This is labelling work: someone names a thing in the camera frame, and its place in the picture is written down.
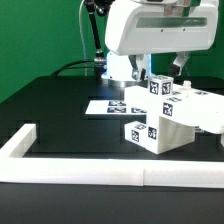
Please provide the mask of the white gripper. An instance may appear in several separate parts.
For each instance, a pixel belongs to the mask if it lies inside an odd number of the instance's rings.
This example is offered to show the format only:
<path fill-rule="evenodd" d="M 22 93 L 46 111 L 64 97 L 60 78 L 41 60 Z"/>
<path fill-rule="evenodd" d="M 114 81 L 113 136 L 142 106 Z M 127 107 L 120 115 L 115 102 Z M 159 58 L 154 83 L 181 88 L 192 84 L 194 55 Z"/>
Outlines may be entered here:
<path fill-rule="evenodd" d="M 187 12 L 183 0 L 115 0 L 105 44 L 117 55 L 129 55 L 137 82 L 148 77 L 147 54 L 178 52 L 169 75 L 180 76 L 190 51 L 207 50 L 213 44 L 218 7 L 219 0 L 200 0 Z"/>

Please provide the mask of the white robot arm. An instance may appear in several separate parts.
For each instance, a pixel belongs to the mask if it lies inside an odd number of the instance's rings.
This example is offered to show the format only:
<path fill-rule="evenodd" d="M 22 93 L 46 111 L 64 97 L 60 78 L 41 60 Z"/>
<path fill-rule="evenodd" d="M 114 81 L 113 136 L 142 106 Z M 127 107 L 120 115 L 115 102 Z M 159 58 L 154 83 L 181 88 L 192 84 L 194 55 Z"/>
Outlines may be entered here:
<path fill-rule="evenodd" d="M 150 75 L 152 54 L 174 53 L 169 74 L 179 76 L 190 53 L 215 39 L 219 0 L 115 0 L 109 10 L 102 76 L 121 86 Z"/>

